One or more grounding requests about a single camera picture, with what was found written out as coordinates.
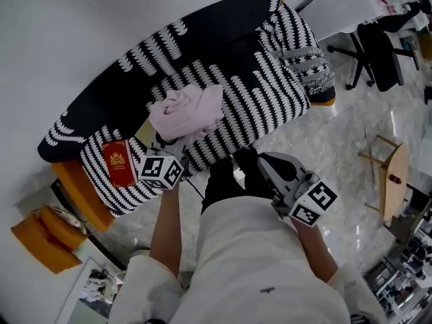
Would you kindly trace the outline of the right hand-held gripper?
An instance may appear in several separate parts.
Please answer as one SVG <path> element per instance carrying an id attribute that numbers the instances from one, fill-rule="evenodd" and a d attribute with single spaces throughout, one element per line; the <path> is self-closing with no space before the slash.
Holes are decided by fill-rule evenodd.
<path id="1" fill-rule="evenodd" d="M 301 162 L 283 153 L 262 153 L 258 167 L 270 189 L 276 193 L 272 206 L 278 215 L 314 227 L 335 204 L 338 193 L 329 187 L 325 178 L 307 171 Z M 287 174 L 304 174 L 288 185 Z"/>

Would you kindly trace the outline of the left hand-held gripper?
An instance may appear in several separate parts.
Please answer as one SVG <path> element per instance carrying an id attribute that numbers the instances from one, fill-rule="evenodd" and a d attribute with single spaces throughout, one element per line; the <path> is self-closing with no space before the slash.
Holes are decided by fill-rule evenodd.
<path id="1" fill-rule="evenodd" d="M 189 158 L 185 150 L 184 137 L 165 141 L 156 132 L 141 157 L 138 179 L 155 190 L 172 190 L 188 174 Z"/>

